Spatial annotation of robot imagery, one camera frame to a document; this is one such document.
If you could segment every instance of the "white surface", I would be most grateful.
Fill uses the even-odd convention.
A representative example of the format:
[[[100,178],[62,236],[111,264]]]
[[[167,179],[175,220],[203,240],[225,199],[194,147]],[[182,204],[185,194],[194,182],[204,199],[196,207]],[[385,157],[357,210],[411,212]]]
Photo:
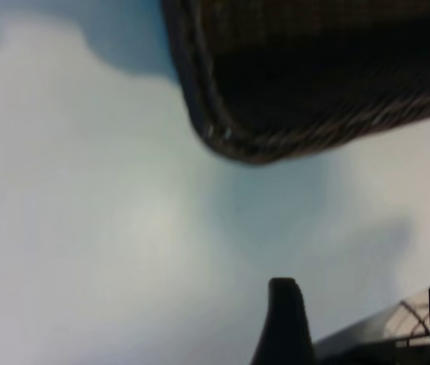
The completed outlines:
[[[194,136],[155,1],[0,1],[0,363],[249,363],[430,285],[430,122],[271,167]]]

